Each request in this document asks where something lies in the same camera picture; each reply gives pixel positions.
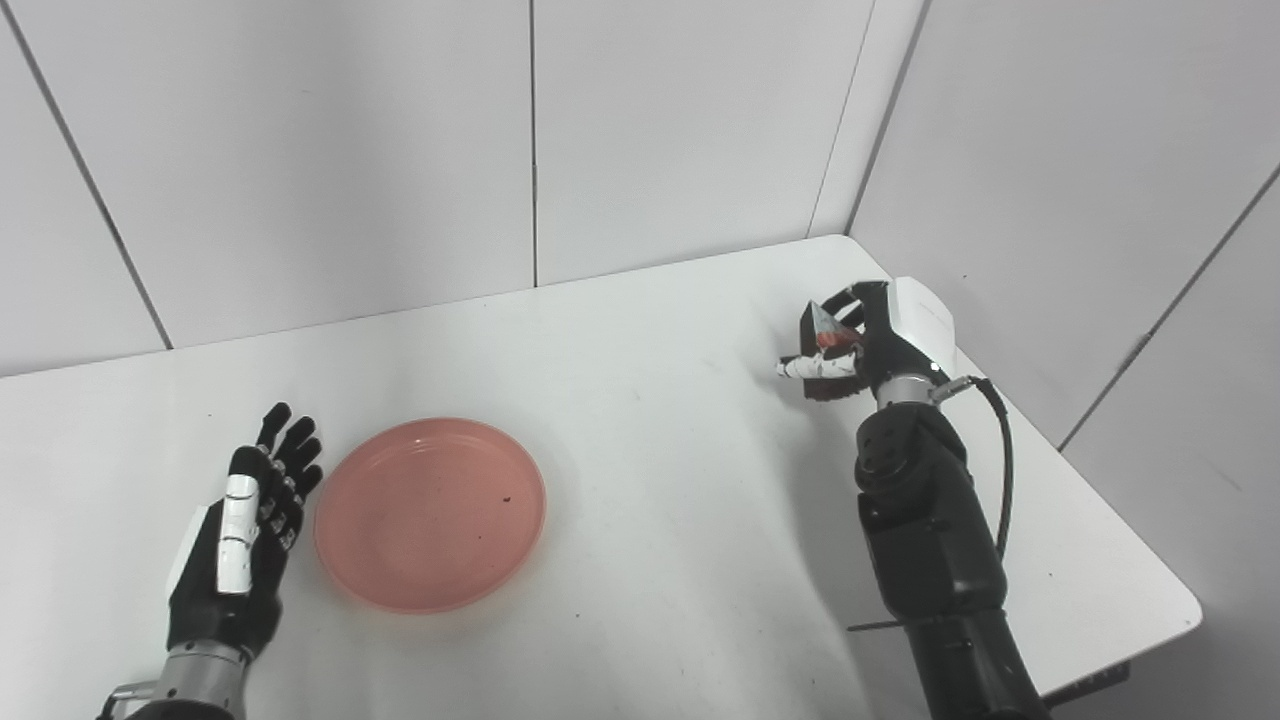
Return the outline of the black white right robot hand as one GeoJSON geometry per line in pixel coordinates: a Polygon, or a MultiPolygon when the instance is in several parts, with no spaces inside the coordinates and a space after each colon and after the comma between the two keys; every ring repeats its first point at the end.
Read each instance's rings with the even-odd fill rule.
{"type": "Polygon", "coordinates": [[[956,369],[952,313],[911,277],[860,281],[809,304],[799,334],[800,352],[776,372],[799,379],[809,400],[868,392],[878,407],[937,406],[972,384],[956,369]]]}

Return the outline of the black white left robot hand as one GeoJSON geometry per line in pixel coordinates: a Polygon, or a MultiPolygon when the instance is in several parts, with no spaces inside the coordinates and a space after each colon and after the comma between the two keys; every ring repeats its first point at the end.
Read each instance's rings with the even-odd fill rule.
{"type": "Polygon", "coordinates": [[[261,655],[279,626],[280,584],[320,484],[316,421],[285,402],[262,418],[257,439],[234,450],[221,496],[200,507],[169,594],[166,647],[210,641],[261,655]]]}

